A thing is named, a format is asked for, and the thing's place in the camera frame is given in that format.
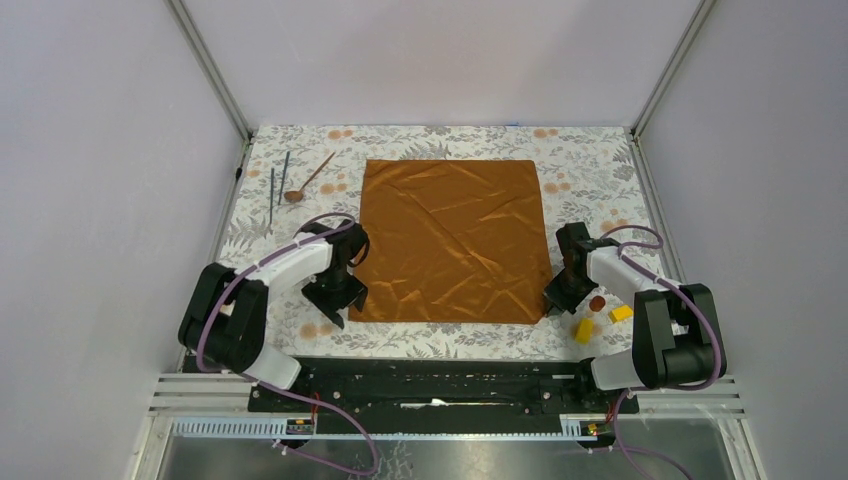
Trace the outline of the orange cloth napkin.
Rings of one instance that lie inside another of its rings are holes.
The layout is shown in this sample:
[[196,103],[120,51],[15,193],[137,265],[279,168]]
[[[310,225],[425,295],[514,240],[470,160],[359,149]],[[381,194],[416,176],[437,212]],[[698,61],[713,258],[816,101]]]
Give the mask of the orange cloth napkin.
[[552,280],[531,160],[369,160],[353,321],[534,325]]

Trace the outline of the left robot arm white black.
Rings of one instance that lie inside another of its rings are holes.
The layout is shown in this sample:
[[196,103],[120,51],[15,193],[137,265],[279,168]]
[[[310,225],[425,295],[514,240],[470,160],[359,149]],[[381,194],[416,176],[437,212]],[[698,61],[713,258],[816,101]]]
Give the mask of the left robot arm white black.
[[301,365],[265,339],[272,299],[295,286],[337,327],[342,311],[362,310],[368,289],[352,270],[370,250],[363,226],[344,220],[331,228],[311,222],[293,240],[238,270],[211,263],[200,273],[178,330],[202,371],[227,370],[272,386],[272,398],[288,411],[309,401]]

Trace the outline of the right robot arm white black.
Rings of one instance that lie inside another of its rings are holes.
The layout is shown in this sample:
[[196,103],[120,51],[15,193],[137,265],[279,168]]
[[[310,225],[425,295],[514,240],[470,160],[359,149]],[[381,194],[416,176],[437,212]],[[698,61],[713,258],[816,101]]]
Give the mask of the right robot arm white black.
[[563,269],[543,291],[550,313],[573,314],[597,288],[627,301],[633,311],[629,349],[583,362],[575,402],[597,412],[613,391],[705,388],[727,364],[711,290],[649,271],[625,253],[626,243],[590,236],[583,222],[556,232]]

